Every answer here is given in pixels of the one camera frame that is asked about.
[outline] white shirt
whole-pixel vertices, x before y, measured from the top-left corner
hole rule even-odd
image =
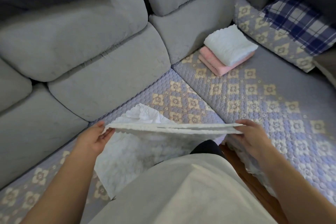
[[[127,185],[90,224],[276,223],[214,154],[164,161]]]

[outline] pink towel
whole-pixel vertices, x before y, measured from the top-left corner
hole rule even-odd
[[[238,61],[232,66],[224,65],[214,53],[206,46],[202,47],[199,52],[201,55],[198,56],[199,60],[202,61],[216,76],[222,76],[234,69],[236,66],[240,65],[244,61],[248,60],[254,55],[255,52],[251,52],[246,58]]]

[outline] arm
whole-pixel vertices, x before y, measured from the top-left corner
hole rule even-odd
[[[258,160],[290,223],[336,223],[336,207],[310,185],[272,146],[263,128],[250,120],[238,120],[246,126],[235,127],[243,135],[234,135]]]
[[[114,130],[103,135],[99,122],[79,135],[76,145],[23,224],[75,224],[82,218],[97,156]]]

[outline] left hand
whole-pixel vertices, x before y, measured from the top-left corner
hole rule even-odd
[[[101,133],[104,131],[104,128],[104,121],[99,121],[95,125],[86,129],[78,136],[75,149],[90,150],[96,156],[101,154],[105,148],[105,145],[110,140],[115,131],[114,128],[109,128],[104,134],[101,135]]]

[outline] right hand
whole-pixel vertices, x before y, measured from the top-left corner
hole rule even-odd
[[[274,148],[271,140],[259,124],[251,120],[236,120],[236,123],[246,126],[234,127],[243,134],[232,134],[232,136],[258,161],[263,158],[265,153]]]

